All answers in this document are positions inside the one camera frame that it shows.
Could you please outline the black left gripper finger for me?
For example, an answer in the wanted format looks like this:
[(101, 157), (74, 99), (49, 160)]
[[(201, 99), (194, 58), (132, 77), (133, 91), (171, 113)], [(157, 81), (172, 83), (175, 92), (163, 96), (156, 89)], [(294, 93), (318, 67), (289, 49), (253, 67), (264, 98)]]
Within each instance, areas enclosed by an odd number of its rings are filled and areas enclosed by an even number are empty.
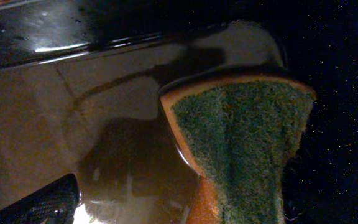
[(74, 174), (67, 174), (0, 210), (0, 224), (73, 224), (80, 201)]

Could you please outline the black water tub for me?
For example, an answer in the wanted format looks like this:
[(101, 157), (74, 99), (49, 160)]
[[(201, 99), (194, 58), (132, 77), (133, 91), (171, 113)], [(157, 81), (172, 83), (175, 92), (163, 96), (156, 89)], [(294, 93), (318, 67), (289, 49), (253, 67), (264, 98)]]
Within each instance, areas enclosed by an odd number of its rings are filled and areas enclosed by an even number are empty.
[(189, 223), (158, 94), (234, 72), (316, 92), (284, 222), (358, 223), (358, 1), (0, 1), (0, 210), (74, 174), (74, 223)]

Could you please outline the yellow green sponge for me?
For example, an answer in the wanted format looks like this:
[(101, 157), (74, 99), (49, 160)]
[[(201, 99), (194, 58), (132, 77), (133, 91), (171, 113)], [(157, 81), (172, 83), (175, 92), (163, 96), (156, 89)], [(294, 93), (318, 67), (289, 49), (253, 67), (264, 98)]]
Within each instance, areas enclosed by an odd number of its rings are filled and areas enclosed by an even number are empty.
[(298, 81), (257, 75), (163, 91), (178, 150), (201, 177), (188, 222), (283, 223), (283, 171), (315, 100)]

